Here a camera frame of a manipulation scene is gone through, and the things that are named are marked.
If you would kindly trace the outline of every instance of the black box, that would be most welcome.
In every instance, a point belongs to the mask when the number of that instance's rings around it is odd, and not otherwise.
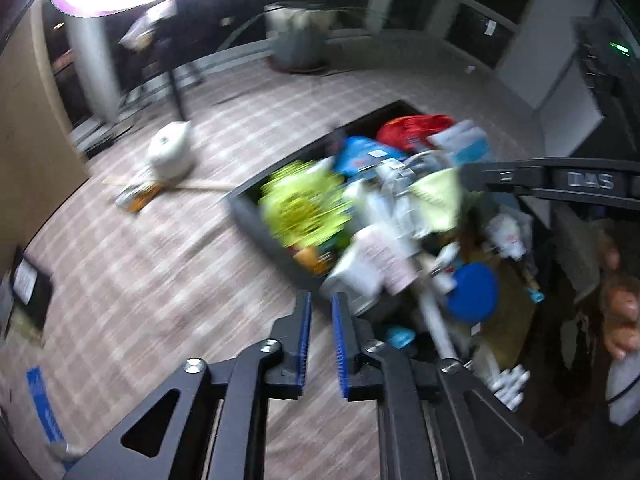
[[[300,266],[300,264],[293,259],[292,254],[271,236],[269,228],[262,221],[258,209],[258,200],[262,197],[261,188],[273,172],[294,160],[308,162],[333,155],[331,145],[336,136],[375,138],[378,130],[384,126],[384,124],[398,117],[410,115],[423,115],[423,113],[404,101],[396,101],[383,108],[379,108],[286,156],[270,168],[249,179],[242,184],[242,186],[237,187],[226,197],[231,216],[238,228],[276,264],[280,271],[284,273],[297,288],[311,291],[316,306],[320,307],[320,309],[327,314],[330,313],[330,303],[325,300],[319,292],[320,286],[322,285],[322,278],[314,276],[311,272]],[[380,322],[392,314],[400,302],[406,299],[407,295],[404,294],[393,297],[383,292],[378,304],[367,310],[362,317],[373,323]]]

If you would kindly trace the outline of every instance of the blue packet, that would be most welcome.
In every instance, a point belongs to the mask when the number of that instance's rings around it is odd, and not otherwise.
[[[369,137],[348,137],[344,141],[344,147],[338,154],[334,165],[334,171],[343,174],[346,177],[357,176],[360,170],[367,166],[371,166],[380,160],[379,157],[369,155],[370,152],[380,150],[380,156],[384,158],[396,158],[397,160],[405,160],[407,154],[396,150],[386,144],[381,144]]]

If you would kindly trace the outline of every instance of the white round object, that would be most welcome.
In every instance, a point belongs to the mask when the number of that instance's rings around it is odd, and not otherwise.
[[[175,122],[161,128],[151,139],[146,158],[159,180],[184,177],[193,167],[191,123]]]

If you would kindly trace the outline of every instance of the hand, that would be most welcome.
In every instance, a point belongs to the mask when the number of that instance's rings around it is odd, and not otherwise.
[[[603,284],[607,303],[604,320],[604,345],[614,359],[622,360],[628,352],[640,348],[638,294],[616,272],[620,270],[620,252],[612,238],[603,235],[598,247],[603,267],[614,274]]]

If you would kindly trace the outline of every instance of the floor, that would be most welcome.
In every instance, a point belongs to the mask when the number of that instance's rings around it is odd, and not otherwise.
[[[487,75],[467,73],[468,63],[437,44],[357,38],[333,44],[331,59],[323,76],[279,74],[256,60],[188,90],[193,176],[240,184],[398,99],[473,119],[498,160],[542,154],[535,124],[510,110]],[[165,194],[137,217],[113,205],[116,190],[103,178],[134,174],[149,139],[172,120],[167,101],[141,112],[135,133],[90,161],[92,178],[28,248],[52,272],[56,293],[44,348],[10,336],[0,350],[0,401],[45,480],[63,471],[44,451],[28,368],[42,368],[65,436],[92,446],[185,358],[235,356],[292,304],[292,286],[234,228],[219,196]],[[374,406],[340,401],[334,363],[329,320],[314,316],[305,396],[271,405],[265,478],[376,478]]]

